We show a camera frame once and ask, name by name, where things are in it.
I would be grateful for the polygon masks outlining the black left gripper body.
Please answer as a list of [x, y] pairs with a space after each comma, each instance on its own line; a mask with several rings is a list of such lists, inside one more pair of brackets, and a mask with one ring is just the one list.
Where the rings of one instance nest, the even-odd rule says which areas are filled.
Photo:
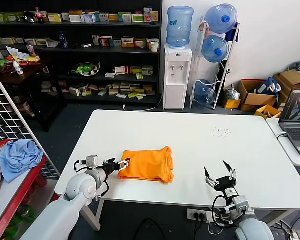
[[115, 171], [119, 171], [120, 170], [120, 166], [118, 165], [117, 162], [110, 162], [110, 163], [108, 163], [108, 161], [105, 161], [102, 164], [101, 168], [103, 169], [103, 171], [105, 172], [105, 174], [107, 176], [111, 175]]

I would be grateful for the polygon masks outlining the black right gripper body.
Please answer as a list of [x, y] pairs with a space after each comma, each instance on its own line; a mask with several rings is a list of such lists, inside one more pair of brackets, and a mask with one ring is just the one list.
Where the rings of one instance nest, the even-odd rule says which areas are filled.
[[229, 180], [229, 176], [224, 176], [218, 179], [215, 179], [217, 181], [217, 185], [210, 185], [215, 191], [222, 192], [224, 195], [237, 195], [238, 192], [235, 189], [237, 185], [237, 179], [236, 180]]

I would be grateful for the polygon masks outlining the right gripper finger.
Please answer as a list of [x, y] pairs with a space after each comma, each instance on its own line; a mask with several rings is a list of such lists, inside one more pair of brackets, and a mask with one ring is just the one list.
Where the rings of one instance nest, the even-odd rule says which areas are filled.
[[225, 165], [225, 167], [227, 168], [228, 172], [229, 172], [229, 180], [236, 180], [237, 177], [236, 177], [236, 169], [232, 168], [227, 162], [225, 162], [223, 160], [223, 163]]
[[204, 174], [205, 174], [205, 182], [209, 185], [209, 186], [216, 186], [217, 185], [217, 181], [213, 178], [211, 178], [208, 170], [206, 169], [206, 167], [204, 167]]

